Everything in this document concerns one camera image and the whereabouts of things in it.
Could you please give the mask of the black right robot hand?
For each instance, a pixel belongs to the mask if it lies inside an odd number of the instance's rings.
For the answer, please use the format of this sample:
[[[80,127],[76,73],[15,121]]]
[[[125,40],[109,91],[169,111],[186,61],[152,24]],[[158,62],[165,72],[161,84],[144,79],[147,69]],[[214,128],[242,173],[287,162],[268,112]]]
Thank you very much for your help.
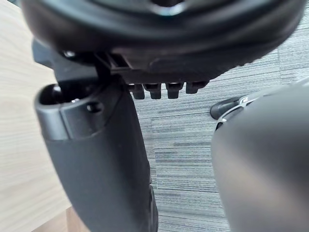
[[[304,0],[23,0],[49,156],[92,232],[155,232],[158,210],[134,100],[195,94],[297,28]]]

